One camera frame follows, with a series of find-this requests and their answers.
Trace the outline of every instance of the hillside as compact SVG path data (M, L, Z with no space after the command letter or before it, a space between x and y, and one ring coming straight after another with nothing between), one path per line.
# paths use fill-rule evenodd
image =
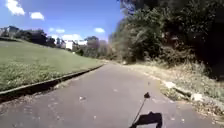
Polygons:
M26 41L0 40L0 91L94 67L100 62Z

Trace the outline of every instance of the house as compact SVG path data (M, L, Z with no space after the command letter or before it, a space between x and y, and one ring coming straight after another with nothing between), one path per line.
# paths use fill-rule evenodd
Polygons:
M73 40L65 40L65 44L66 49L73 50L73 45L75 44L75 42Z
M19 28L14 26L0 28L0 36L14 37L19 31Z

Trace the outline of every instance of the paved path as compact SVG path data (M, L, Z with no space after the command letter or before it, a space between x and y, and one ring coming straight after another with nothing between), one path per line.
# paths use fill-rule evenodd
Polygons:
M140 124L148 125L138 128L156 128L156 124L149 124L154 122L162 123L163 128L217 127L210 119L194 112L190 105L164 97L156 89L155 81L118 65L106 65L67 84L65 88L33 96L26 102L9 103L0 115L0 127L128 128L147 91L151 99L145 102L141 114L150 111L157 114L143 116L147 120Z

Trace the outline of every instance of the grass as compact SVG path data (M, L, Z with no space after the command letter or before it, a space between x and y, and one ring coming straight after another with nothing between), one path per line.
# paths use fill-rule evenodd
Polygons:
M204 65L197 63L184 63L182 65L167 68L165 64L156 61L130 65L138 71L156 76L160 79L174 82L177 86L201 93L224 102L224 85L210 79L204 74Z
M95 59L26 41L0 41L0 91L50 80L100 64Z

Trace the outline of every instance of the path edge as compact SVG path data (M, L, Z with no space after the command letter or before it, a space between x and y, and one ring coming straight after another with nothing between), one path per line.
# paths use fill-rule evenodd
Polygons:
M212 103L214 106L218 107L221 111L224 112L224 103L222 103L221 101L219 101L217 99L214 99L214 98L205 96L203 94L195 93L193 91L181 88L173 82L163 80L163 79L161 79L159 77L156 77L154 75L151 75L151 74L148 74L148 73L145 73L145 72L140 72L140 71L132 69L132 68L129 68L129 69L131 69L133 71L137 71L137 72L139 72L139 73L141 73L141 74L143 74L147 77L150 77L153 80L159 81L160 83L162 83L162 86L166 87L167 89L173 89L177 93L188 97L191 102L202 102L202 103L205 103L205 104L207 104L207 103L211 104ZM201 95L201 100L196 101L195 98L194 98L194 95L198 95L198 94Z
M34 94L34 93L37 93L37 92L46 91L46 90L56 86L57 84L59 84L63 81L66 81L66 80L69 80L71 78L78 77L80 75L88 73L90 71L96 70L96 69L102 67L103 65L104 64L101 64L101 65L93 67L93 68L80 70L78 72L67 74L67 75L64 75L62 77L58 77L58 78L55 78L55 79L52 79L52 80L46 80L46 81L39 82L39 83L24 85L24 86L20 86L20 87L17 87L17 88L6 90L6 91L0 91L0 103L5 102L5 101L9 101L9 100L12 100L12 99L15 99L17 97L24 96L24 95L29 95L29 94Z

